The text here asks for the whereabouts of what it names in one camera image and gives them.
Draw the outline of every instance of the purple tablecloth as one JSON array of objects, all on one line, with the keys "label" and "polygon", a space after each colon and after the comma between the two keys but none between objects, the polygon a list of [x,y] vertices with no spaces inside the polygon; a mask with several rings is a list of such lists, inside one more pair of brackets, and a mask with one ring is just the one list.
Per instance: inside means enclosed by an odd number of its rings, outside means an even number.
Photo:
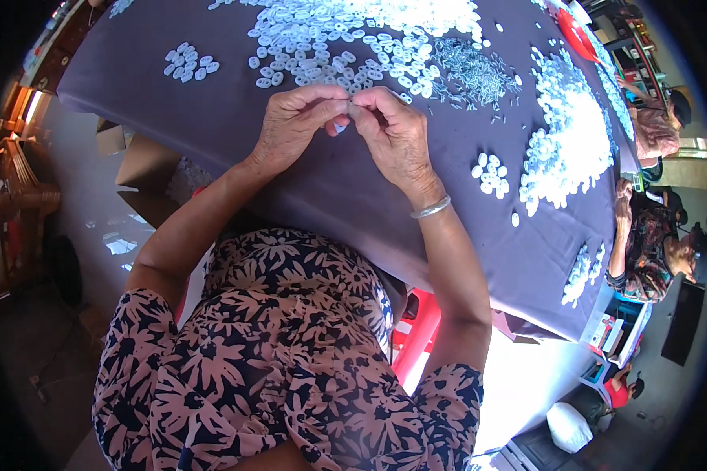
[{"label": "purple tablecloth", "polygon": [[[105,15],[94,26],[68,66],[58,95],[75,111],[132,127],[220,175],[252,151],[269,96],[295,87],[288,73],[277,88],[255,86],[260,75],[246,60],[257,44],[246,31],[260,11],[238,3],[208,11],[201,3],[137,0],[122,14],[112,19]],[[461,111],[421,97],[415,98],[414,106],[427,115],[434,168],[480,254],[492,306],[577,340],[603,278],[587,286],[576,308],[561,306],[560,299],[582,243],[589,245],[594,259],[604,241],[607,264],[617,175],[609,169],[596,188],[570,197],[564,210],[542,203],[533,218],[526,216],[516,196],[518,177],[530,133],[544,126],[535,82],[528,73],[533,65],[529,47],[552,51],[547,39],[561,34],[547,12],[528,0],[483,2],[479,13],[492,41],[490,51],[498,52],[524,80],[520,106],[509,105],[515,96],[501,99],[497,114],[506,118],[506,124],[497,120],[492,125],[495,113],[490,106]],[[504,33],[496,30],[495,21],[503,24]],[[448,34],[456,35],[460,33],[455,30]],[[183,41],[193,44],[200,56],[214,56],[220,70],[186,84],[165,77],[165,55]],[[366,58],[376,59],[360,41],[330,43],[332,55],[342,51],[357,55],[355,66]],[[607,103],[593,64],[580,57],[574,61],[600,101]],[[402,91],[389,76],[382,84]],[[626,142],[612,110],[610,115],[614,138],[626,156],[621,158],[632,158],[632,143]],[[479,182],[471,178],[480,151],[496,154],[509,169],[510,193],[502,201],[483,194]],[[251,207],[271,221],[347,243],[407,284],[430,289],[421,233],[408,216],[411,207],[379,174],[353,127],[334,139],[318,133],[299,161],[269,184]],[[521,216],[518,228],[510,223],[513,210]]]}]

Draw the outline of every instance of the red plastic bowl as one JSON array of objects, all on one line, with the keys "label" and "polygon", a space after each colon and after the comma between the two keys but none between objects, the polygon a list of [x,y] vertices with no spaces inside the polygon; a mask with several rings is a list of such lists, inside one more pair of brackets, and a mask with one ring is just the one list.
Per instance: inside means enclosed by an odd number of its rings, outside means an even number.
[{"label": "red plastic bowl", "polygon": [[601,63],[585,31],[579,26],[574,17],[565,10],[558,12],[558,27],[563,36],[566,37],[566,41],[574,48],[574,51],[586,60]]}]

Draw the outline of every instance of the bangle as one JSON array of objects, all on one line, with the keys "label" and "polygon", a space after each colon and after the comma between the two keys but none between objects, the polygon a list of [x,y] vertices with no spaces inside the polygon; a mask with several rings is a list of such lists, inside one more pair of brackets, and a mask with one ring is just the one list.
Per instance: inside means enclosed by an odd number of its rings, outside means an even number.
[{"label": "bangle", "polygon": [[438,201],[437,203],[434,203],[432,206],[427,206],[423,210],[412,212],[411,217],[414,219],[424,218],[426,216],[429,216],[430,214],[434,214],[435,212],[438,212],[438,211],[441,211],[441,210],[447,208],[449,204],[450,204],[450,195],[446,194],[442,200]]}]

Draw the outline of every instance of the white plastic bag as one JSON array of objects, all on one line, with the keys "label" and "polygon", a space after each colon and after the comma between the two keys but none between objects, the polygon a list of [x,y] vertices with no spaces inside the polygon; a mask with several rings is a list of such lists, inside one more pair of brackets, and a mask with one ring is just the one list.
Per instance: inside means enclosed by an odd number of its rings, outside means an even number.
[{"label": "white plastic bag", "polygon": [[547,425],[555,446],[572,455],[592,439],[592,430],[584,416],[565,402],[556,402],[547,411]]}]

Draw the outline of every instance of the patterned shirt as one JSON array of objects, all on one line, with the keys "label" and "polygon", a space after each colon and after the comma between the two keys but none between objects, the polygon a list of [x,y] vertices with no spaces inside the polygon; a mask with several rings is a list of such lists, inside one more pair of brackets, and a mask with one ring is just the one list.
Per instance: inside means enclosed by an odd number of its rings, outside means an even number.
[{"label": "patterned shirt", "polygon": [[631,232],[626,242],[625,271],[608,285],[623,297],[638,302],[659,302],[667,293],[673,275],[665,260],[663,242],[678,237],[670,209],[634,193],[631,200]]},{"label": "patterned shirt", "polygon": [[356,252],[264,229],[218,242],[205,281],[180,332],[156,292],[122,296],[92,408],[112,467],[225,469],[289,439],[318,470],[468,465],[481,373],[444,365],[407,395],[382,350],[390,303]]},{"label": "patterned shirt", "polygon": [[640,160],[647,158],[650,147],[658,146],[663,157],[679,151],[679,131],[670,127],[667,122],[663,102],[657,98],[645,101],[649,108],[641,108],[636,113],[637,124],[641,127],[647,142],[636,140],[636,154]]}]

